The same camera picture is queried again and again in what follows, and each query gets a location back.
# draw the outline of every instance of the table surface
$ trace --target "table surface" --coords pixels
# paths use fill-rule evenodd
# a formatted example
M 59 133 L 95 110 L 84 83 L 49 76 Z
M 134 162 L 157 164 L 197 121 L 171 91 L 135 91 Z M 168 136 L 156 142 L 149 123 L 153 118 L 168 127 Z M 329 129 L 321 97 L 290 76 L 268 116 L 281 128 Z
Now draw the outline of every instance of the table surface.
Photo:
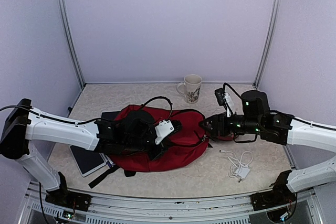
M 214 96 L 214 90 L 220 84 L 202 84 L 199 101 L 188 104 L 176 92 L 176 84 L 88 84 L 84 88 L 70 115 L 72 119 L 88 120 L 100 117 L 102 112 L 120 111 L 129 104 L 142 104 L 148 99 L 163 95 L 171 99 L 173 109 L 192 108 L 201 111 L 206 117 L 222 113 Z M 238 93 L 253 89 L 251 85 L 233 85 Z M 237 113 L 242 113 L 242 105 L 231 91 Z M 156 100 L 150 106 L 168 109 L 166 101 Z M 252 135 L 239 137 L 240 140 L 253 139 Z M 134 177 L 125 177 L 119 169 L 109 175 L 94 189 L 88 184 L 107 170 L 107 166 L 83 178 L 70 153 L 68 145 L 56 144 L 49 159 L 55 169 L 61 171 L 68 187 L 95 193 L 148 198 L 198 198 L 249 193 L 270 189 L 279 173 L 290 169 L 283 146 L 258 140 L 255 143 L 236 144 L 234 142 L 213 142 L 213 148 L 186 167 L 167 172 L 137 173 Z M 226 154 L 219 150 L 231 151 L 238 157 L 244 151 L 254 156 L 250 164 L 250 173 L 238 183 L 237 178 L 229 178 L 231 163 Z

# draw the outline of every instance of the lavender wall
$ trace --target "lavender wall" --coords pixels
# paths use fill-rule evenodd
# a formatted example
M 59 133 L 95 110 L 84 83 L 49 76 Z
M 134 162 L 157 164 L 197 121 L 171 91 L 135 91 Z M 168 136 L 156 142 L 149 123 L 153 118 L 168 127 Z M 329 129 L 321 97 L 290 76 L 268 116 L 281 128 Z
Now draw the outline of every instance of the lavender wall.
M 273 0 L 66 0 L 85 80 L 252 83 Z
M 281 0 L 275 36 L 260 89 L 274 109 L 336 125 L 336 1 Z M 297 167 L 335 155 L 290 148 Z M 328 223 L 336 219 L 336 183 L 316 188 Z
M 0 0 L 0 108 L 30 98 L 65 116 L 79 94 L 56 0 Z M 0 113 L 0 129 L 9 111 Z M 50 143 L 36 143 L 44 156 Z M 30 177 L 0 156 L 0 222 L 14 223 Z

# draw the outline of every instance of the ceramic mug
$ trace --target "ceramic mug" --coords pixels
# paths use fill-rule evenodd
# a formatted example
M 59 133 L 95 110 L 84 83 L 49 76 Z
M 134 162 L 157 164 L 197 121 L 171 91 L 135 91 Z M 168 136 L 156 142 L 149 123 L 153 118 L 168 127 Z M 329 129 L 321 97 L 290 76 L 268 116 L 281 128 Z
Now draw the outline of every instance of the ceramic mug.
M 200 97 L 200 89 L 202 84 L 202 78 L 196 74 L 189 74 L 184 77 L 184 82 L 181 82 L 177 85 L 177 92 L 184 96 L 184 100 L 187 103 L 196 103 L 198 97 Z

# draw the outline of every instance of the white charging cable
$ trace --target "white charging cable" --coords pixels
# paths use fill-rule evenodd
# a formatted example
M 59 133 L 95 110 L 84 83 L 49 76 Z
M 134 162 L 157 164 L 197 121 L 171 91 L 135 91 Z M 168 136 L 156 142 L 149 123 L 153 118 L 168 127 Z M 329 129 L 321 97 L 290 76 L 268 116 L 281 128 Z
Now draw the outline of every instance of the white charging cable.
M 239 177 L 240 180 L 243 180 L 244 178 L 246 178 L 247 174 L 249 173 L 250 169 L 248 168 L 248 166 L 252 163 L 253 161 L 253 154 L 250 151 L 245 151 L 242 153 L 242 155 L 240 156 L 240 159 L 238 159 L 236 153 L 234 152 L 230 152 L 230 151 L 224 151 L 224 150 L 220 150 L 219 152 L 221 153 L 230 153 L 233 154 L 233 156 L 227 155 L 227 159 L 230 160 L 231 162 L 231 167 L 229 170 L 229 177 L 230 178 L 236 178 Z M 245 154 L 250 154 L 251 155 L 251 160 L 248 163 L 243 163 L 243 157 Z

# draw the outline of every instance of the backpack strap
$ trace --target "backpack strap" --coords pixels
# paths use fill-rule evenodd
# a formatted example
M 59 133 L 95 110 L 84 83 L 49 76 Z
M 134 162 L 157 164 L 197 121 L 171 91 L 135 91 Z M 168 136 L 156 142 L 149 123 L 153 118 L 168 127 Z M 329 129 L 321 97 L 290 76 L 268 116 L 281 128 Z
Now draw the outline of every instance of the backpack strap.
M 148 103 L 150 103 L 150 102 L 152 102 L 154 100 L 157 100 L 157 99 L 163 99 L 163 100 L 166 100 L 169 103 L 170 113 L 169 113 L 168 118 L 166 119 L 168 121 L 169 118 L 172 116 L 172 113 L 173 113 L 173 103 L 167 97 L 163 97 L 163 96 L 153 97 L 153 98 L 149 99 L 148 101 L 146 101 L 144 104 L 142 104 L 140 106 L 139 110 L 142 110 Z
M 124 170 L 124 174 L 126 177 L 133 177 L 135 176 L 136 172 L 133 172 L 131 170 Z
M 89 187 L 91 189 L 94 188 L 96 185 L 102 182 L 107 177 L 107 175 L 114 173 L 119 168 L 120 167 L 118 165 L 114 165 L 112 168 L 106 170 L 104 173 L 95 178 L 91 183 L 89 183 Z

